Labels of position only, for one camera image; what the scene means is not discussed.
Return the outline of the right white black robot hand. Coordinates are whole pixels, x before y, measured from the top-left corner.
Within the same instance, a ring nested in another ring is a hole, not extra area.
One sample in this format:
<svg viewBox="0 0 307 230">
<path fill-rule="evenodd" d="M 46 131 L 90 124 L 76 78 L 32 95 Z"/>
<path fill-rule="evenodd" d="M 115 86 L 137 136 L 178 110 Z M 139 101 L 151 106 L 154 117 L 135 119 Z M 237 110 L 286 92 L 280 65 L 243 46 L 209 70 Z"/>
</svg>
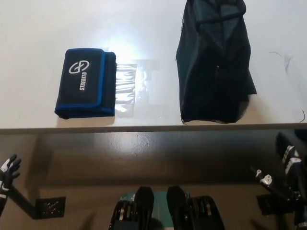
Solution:
<svg viewBox="0 0 307 230">
<path fill-rule="evenodd" d="M 282 183 L 261 169 L 250 167 L 255 179 L 266 190 L 286 202 L 307 202 L 307 171 L 295 145 L 283 133 L 275 141 L 276 153 L 282 160 L 286 183 Z"/>
</svg>

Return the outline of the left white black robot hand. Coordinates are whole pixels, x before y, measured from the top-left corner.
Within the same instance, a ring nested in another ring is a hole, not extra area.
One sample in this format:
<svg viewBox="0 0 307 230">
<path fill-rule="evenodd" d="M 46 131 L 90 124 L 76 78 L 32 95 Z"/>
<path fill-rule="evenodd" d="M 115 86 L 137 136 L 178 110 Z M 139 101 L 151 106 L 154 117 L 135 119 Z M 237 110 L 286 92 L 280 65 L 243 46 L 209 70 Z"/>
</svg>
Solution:
<svg viewBox="0 0 307 230">
<path fill-rule="evenodd" d="M 14 154 L 8 158 L 5 163 L 0 167 L 0 205 L 4 206 L 9 190 L 12 187 L 14 179 L 16 179 L 20 173 L 18 172 L 20 168 L 21 159 L 17 158 Z"/>
</svg>

